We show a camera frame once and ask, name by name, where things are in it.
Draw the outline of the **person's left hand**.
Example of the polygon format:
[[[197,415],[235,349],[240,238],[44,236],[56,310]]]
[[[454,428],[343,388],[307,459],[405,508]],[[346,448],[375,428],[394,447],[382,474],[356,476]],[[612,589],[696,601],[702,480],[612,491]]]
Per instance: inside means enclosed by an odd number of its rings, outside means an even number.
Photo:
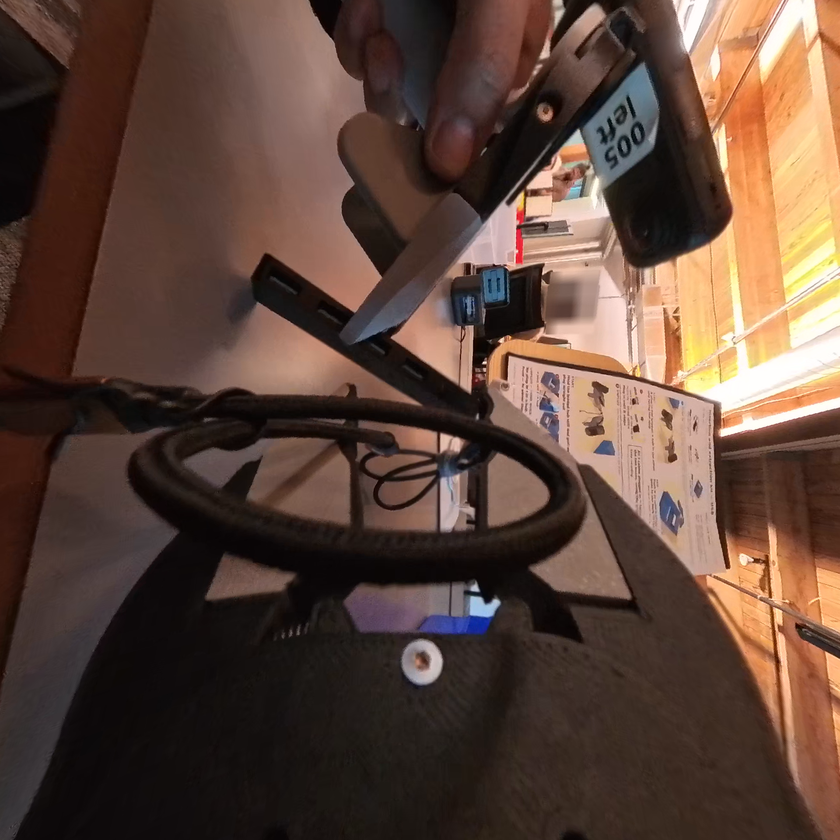
[[[424,130],[425,162],[437,178],[458,181],[480,155],[511,94],[528,83],[552,21],[549,1],[455,3]],[[403,119],[403,55],[381,4],[342,2],[332,39],[341,67],[362,84],[366,110]]]

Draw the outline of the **printed instruction sheet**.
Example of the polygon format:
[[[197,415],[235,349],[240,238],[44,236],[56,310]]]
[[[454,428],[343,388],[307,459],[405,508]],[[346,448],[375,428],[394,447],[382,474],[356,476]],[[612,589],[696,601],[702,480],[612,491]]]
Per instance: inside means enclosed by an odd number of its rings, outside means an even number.
[[[510,353],[504,396],[589,466],[695,576],[728,568],[718,521],[719,405],[593,365]]]

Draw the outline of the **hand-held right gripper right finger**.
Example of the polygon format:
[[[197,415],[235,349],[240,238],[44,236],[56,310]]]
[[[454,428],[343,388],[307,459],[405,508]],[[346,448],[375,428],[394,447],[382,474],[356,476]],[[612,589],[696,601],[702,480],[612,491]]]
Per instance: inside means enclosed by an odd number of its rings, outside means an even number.
[[[563,595],[629,603],[631,592],[577,462],[546,430],[515,407],[500,386],[489,386],[487,395],[492,402],[489,420],[540,446],[552,459],[567,467],[576,478],[585,502],[585,517],[574,538],[559,552],[533,565],[531,571]],[[491,527],[526,518],[543,507],[547,499],[548,491],[532,472],[507,456],[493,456],[488,466],[487,497]]]

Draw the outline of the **blue plastic bin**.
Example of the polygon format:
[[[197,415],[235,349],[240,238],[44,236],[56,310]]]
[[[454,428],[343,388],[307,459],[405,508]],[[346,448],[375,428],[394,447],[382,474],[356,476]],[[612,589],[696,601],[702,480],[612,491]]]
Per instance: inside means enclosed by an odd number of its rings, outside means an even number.
[[[493,616],[431,615],[425,618],[418,632],[427,635],[483,635],[491,625]]]

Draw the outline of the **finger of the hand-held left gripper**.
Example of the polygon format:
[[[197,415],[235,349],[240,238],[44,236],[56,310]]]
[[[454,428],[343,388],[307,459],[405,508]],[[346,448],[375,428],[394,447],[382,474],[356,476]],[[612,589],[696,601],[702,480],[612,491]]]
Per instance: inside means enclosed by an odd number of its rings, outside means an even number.
[[[343,327],[348,345],[399,329],[472,245],[484,223],[462,196],[446,196]]]

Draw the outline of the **black office chair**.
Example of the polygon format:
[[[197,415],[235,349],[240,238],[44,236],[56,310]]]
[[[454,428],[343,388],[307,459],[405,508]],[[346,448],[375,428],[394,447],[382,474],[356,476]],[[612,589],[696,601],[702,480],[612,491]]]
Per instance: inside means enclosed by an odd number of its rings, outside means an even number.
[[[544,264],[521,266],[507,273],[507,299],[501,299],[501,281],[485,284],[484,337],[500,340],[520,333],[532,333],[545,328],[543,293],[548,285],[543,281]]]

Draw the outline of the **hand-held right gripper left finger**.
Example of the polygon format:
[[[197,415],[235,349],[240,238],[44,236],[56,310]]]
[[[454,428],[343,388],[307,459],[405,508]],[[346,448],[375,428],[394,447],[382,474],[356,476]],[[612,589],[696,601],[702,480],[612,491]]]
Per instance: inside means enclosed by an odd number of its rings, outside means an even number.
[[[318,438],[281,438],[261,458],[247,500],[276,511],[315,519],[350,521],[350,502],[340,479],[348,479],[340,446]],[[291,574],[227,553],[206,593],[208,601],[282,592]]]

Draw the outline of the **black four-port usb hub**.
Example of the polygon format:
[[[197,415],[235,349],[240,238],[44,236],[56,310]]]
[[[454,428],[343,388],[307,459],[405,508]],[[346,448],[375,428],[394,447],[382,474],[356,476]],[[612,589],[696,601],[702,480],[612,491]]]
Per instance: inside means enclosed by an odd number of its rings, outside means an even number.
[[[264,255],[251,277],[255,301],[301,329],[321,344],[353,362],[415,403],[428,408],[483,417],[487,400],[468,393],[430,363],[394,341],[385,332],[366,341],[346,344],[340,332],[353,312],[272,255]],[[467,500],[475,524],[487,525],[488,465],[450,455],[406,450],[413,463],[394,466],[383,474],[369,469],[376,455],[361,458],[361,474],[374,480],[373,499],[382,509],[400,511],[418,503],[438,485],[459,476],[466,478]]]

